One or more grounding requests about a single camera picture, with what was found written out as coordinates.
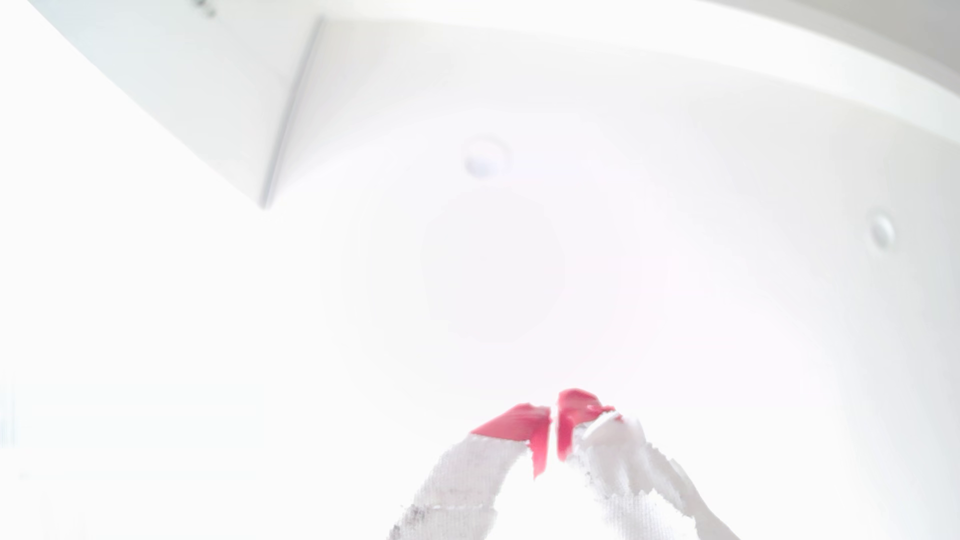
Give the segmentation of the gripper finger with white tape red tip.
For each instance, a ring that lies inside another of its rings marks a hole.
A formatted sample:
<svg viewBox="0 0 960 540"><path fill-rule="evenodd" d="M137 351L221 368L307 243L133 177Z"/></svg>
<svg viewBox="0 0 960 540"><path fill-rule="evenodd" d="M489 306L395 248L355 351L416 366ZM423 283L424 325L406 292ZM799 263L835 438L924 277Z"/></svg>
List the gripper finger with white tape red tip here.
<svg viewBox="0 0 960 540"><path fill-rule="evenodd" d="M738 539L639 421L578 388L558 393L557 412L558 459L620 539Z"/></svg>
<svg viewBox="0 0 960 540"><path fill-rule="evenodd" d="M445 451L389 531L390 539L486 539L511 471L530 459L546 471L551 408L520 403Z"/></svg>

